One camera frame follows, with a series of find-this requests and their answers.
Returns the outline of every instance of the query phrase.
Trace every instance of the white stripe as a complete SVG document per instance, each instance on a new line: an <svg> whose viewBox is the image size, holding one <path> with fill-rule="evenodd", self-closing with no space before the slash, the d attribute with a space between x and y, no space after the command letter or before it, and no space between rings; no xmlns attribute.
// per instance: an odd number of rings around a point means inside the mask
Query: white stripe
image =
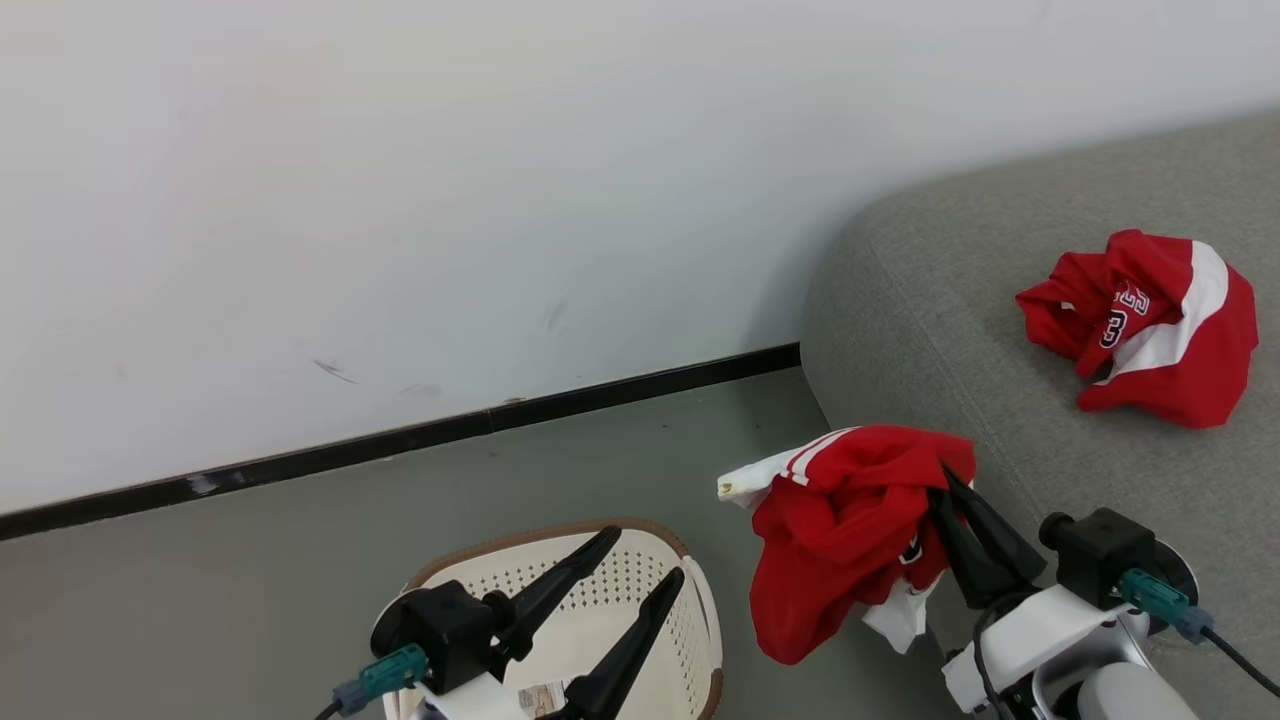
<svg viewBox="0 0 1280 720"><path fill-rule="evenodd" d="M809 462L814 457L817 457L819 452L822 452L823 450L827 450L828 447L831 447L831 443L833 443L837 439L840 439L841 437L844 437L845 433L850 433L850 432L856 430L856 429L858 428L845 428L842 430L836 430L836 432L824 434L820 441L818 441L813 446L810 446L809 450L805 450L796 459L795 464L791 465L790 478L796 484L801 484L801 486L809 484L809 475L806 473L806 470L809 469Z"/></svg>
<svg viewBox="0 0 1280 720"><path fill-rule="evenodd" d="M1222 309L1229 282L1226 263L1208 245L1197 240L1190 242L1192 284L1183 297L1181 322L1149 325L1123 342L1111 356L1111 377L1094 384L1105 386L1123 373L1176 365L1187 354L1196 331Z"/></svg>

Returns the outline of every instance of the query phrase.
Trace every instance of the red and white garment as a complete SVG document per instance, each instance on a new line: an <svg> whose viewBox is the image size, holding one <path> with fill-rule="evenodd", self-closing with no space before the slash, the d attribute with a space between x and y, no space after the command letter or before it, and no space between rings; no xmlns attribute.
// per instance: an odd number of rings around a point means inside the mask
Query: red and white garment
<svg viewBox="0 0 1280 720"><path fill-rule="evenodd" d="M1137 229L1066 252L1018 293L1027 338L1075 360L1080 410L1137 405L1190 428L1226 423L1258 345L1253 287L1203 242Z"/></svg>
<svg viewBox="0 0 1280 720"><path fill-rule="evenodd" d="M750 510L764 551L751 620L765 655L792 665L840 629L855 603L899 652L924 632L924 601L947 568L928 520L946 462L972 484L973 445L897 425L828 433L722 475L719 498Z"/></svg>

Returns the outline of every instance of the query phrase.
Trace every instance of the laundry basket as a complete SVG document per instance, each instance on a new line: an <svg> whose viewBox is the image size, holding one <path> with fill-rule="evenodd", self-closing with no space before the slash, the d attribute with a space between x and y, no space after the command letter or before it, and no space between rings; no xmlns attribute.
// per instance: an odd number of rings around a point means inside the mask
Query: laundry basket
<svg viewBox="0 0 1280 720"><path fill-rule="evenodd" d="M622 528L622 537L541 626L529 657L507 666L503 685L516 697L530 688L547 692L547 685L567 685L589 673L635 621L649 591L680 566L686 582L618 720L710 717L722 683L716 602L689 550L657 523L598 520L493 541L431 562L404 589L458 580L475 597L492 591L513 596L607 525ZM387 720L408 720L419 700L421 694L412 689L383 696Z"/></svg>

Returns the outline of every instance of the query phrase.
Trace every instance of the gray fabric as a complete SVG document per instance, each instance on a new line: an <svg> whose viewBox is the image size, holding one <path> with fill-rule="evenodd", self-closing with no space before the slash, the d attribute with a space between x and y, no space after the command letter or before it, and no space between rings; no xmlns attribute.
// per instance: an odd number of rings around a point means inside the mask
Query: gray fabric
<svg viewBox="0 0 1280 720"><path fill-rule="evenodd" d="M1014 295L1132 227L1208 242L1254 286L1261 345L1225 428L1080 413L1071 363L1027 342ZM812 290L805 374L832 427L974 439L980 492L1028 538L1051 511L1100 506L1152 528L1190 561L1221 633L1280 675L1277 238L1280 115L943 182L847 228ZM929 619L943 648L972 633L954 585ZM1208 646L1166 633L1149 652L1204 719L1280 716Z"/></svg>

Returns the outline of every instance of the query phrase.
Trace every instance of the gray floor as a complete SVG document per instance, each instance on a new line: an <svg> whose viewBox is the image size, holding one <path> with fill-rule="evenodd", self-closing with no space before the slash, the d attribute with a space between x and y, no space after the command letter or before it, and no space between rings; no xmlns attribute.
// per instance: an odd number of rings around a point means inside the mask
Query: gray floor
<svg viewBox="0 0 1280 720"><path fill-rule="evenodd" d="M760 543L714 479L826 429L787 370L0 543L0 715L312 717L428 560L640 515L686 541L716 592L719 717L957 717L927 644L900 657L850 621L796 667L755 647Z"/></svg>

